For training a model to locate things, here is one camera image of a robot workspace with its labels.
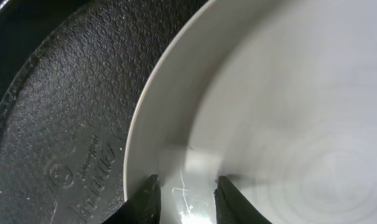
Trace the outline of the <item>grey round plate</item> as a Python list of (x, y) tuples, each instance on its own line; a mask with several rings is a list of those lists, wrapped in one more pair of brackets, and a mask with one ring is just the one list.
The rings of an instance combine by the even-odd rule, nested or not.
[(210, 1), (129, 130), (124, 188), (162, 223), (215, 223), (227, 177), (271, 223), (377, 223), (377, 0)]

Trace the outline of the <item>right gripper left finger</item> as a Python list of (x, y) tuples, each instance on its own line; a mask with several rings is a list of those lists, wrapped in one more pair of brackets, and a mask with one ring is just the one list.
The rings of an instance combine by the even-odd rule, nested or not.
[(161, 188), (159, 176), (152, 174), (112, 216), (102, 224), (159, 224)]

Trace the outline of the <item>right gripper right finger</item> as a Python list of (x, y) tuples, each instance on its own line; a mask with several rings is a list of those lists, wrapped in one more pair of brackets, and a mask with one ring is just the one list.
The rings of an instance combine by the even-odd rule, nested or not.
[(226, 176), (219, 176), (214, 198), (217, 224), (272, 224)]

